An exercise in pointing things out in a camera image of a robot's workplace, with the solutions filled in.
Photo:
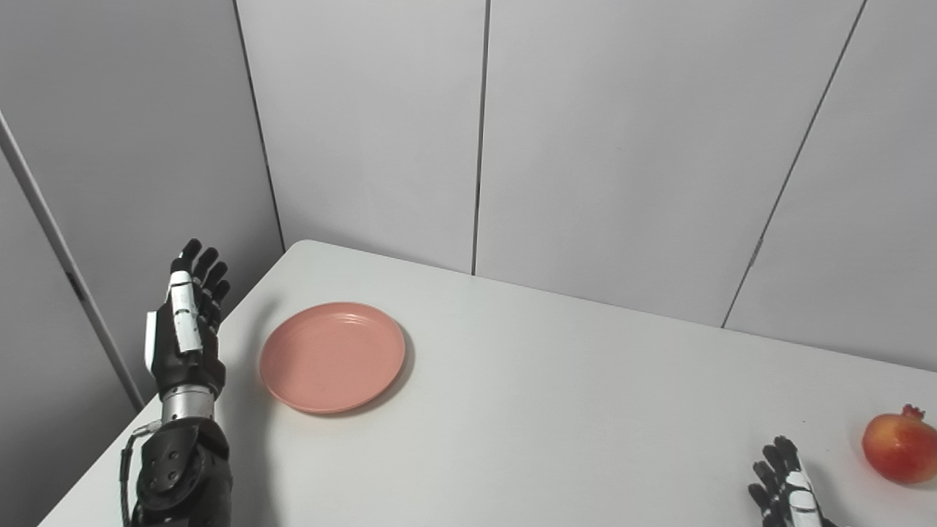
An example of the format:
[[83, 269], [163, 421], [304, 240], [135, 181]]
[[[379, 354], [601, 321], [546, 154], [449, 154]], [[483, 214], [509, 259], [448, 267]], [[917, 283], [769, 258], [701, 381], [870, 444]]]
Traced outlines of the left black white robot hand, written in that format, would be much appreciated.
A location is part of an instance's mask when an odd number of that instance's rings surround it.
[[166, 300], [146, 318], [144, 359], [164, 398], [199, 386], [218, 398], [227, 370], [218, 353], [228, 266], [214, 247], [191, 238], [171, 264]]

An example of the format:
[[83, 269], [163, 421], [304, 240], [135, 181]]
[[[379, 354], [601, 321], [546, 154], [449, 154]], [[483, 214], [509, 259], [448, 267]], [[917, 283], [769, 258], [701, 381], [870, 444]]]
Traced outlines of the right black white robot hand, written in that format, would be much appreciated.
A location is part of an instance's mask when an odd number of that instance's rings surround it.
[[783, 435], [762, 449], [753, 463], [756, 483], [747, 493], [759, 508], [762, 526], [836, 526], [818, 501], [796, 444]]

